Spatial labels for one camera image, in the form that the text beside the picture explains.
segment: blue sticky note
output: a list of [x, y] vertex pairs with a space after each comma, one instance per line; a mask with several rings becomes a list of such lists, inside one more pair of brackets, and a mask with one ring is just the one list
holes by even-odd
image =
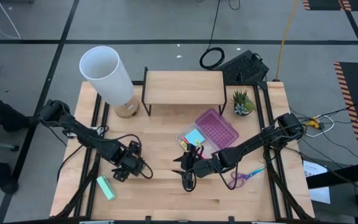
[[200, 132], [197, 131], [197, 129], [192, 130], [190, 133], [188, 133], [185, 136], [186, 140], [191, 143], [194, 146], [197, 146], [198, 144], [196, 143], [196, 140], [198, 141], [198, 143], [202, 143], [205, 139], [204, 137], [200, 134]]

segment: white lamp shade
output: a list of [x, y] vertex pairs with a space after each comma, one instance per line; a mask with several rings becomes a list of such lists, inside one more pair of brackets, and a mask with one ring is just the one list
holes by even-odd
[[105, 46], [87, 51], [80, 60], [80, 72], [101, 97], [112, 106], [128, 103], [134, 86], [118, 53]]

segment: wooden lamp base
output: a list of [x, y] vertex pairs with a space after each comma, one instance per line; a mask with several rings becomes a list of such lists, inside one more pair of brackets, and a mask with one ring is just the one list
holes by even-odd
[[139, 102], [136, 97], [132, 97], [126, 104], [113, 106], [114, 111], [120, 118], [131, 118], [139, 112]]

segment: scissors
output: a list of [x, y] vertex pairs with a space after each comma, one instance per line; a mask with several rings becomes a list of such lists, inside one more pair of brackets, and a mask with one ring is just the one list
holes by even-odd
[[250, 174], [237, 173], [237, 177], [236, 177], [236, 172], [232, 172], [231, 177], [233, 178], [233, 180], [229, 183], [229, 186], [234, 187], [234, 183], [237, 179], [236, 188], [242, 187], [249, 178], [253, 177], [255, 174], [259, 173], [260, 171], [262, 171], [264, 169], [265, 169], [264, 167], [257, 169], [255, 171], [251, 172]]

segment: succulent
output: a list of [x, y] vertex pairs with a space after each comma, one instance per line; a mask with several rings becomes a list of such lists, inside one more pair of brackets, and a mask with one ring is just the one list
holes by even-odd
[[234, 112], [242, 115], [255, 109], [253, 102], [248, 98], [247, 91], [235, 90], [233, 94]]

